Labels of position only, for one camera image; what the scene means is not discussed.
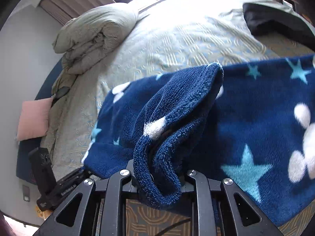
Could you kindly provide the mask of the folded beige duvet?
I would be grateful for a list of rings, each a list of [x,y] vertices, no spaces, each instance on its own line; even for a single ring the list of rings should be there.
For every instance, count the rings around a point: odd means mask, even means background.
[[[63,54],[63,70],[81,75],[92,68],[128,37],[138,16],[138,10],[130,4],[112,3],[71,19],[52,44],[56,54]]]

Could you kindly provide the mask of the pink pillow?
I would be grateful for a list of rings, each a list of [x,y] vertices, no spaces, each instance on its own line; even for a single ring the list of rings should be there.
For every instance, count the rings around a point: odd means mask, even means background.
[[[49,128],[49,111],[53,98],[22,103],[19,118],[17,141],[43,137]]]

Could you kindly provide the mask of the navy star fleece pants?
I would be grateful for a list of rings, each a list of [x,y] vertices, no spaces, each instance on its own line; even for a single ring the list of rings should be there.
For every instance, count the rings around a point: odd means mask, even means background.
[[[84,167],[109,178],[133,161],[156,209],[195,169],[231,178],[282,225],[314,200],[314,56],[219,63],[145,77],[109,91]]]

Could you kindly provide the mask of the black folded garment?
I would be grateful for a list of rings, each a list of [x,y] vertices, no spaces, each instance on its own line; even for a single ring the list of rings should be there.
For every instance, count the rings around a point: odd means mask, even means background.
[[[256,3],[244,3],[243,14],[252,35],[277,32],[314,51],[314,27],[299,15]]]

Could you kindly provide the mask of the patterned blue bedspread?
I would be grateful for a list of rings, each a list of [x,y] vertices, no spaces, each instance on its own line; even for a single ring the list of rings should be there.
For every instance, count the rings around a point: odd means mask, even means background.
[[[311,49],[277,32],[252,35],[244,19],[244,3],[297,14],[274,0],[166,0],[139,13],[128,37],[85,73],[70,75],[62,69],[53,84],[52,94],[57,96],[64,87],[68,87],[69,92],[52,106],[49,129],[41,143],[49,151],[56,178],[61,179],[77,168],[94,175],[84,167],[82,160],[91,143],[103,101],[118,85],[212,63],[227,67],[314,56]],[[179,178],[181,185],[186,172]],[[140,200],[147,205],[146,209],[139,209],[140,215],[154,232],[159,222],[153,213],[156,208],[144,200],[137,180],[136,185]],[[156,210],[165,213],[179,204],[181,198],[182,194],[171,207]],[[314,200],[286,223],[275,225],[285,235],[301,235],[313,215]]]

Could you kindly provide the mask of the dark blue headboard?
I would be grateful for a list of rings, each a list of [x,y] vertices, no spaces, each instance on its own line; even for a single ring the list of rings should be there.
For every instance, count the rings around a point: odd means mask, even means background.
[[[54,82],[62,71],[61,59],[53,67],[42,87],[40,88],[35,100],[47,99],[51,97],[51,90]],[[21,180],[36,185],[36,180],[32,174],[31,163],[28,154],[35,148],[40,146],[41,137],[23,140],[19,143],[16,176]]]

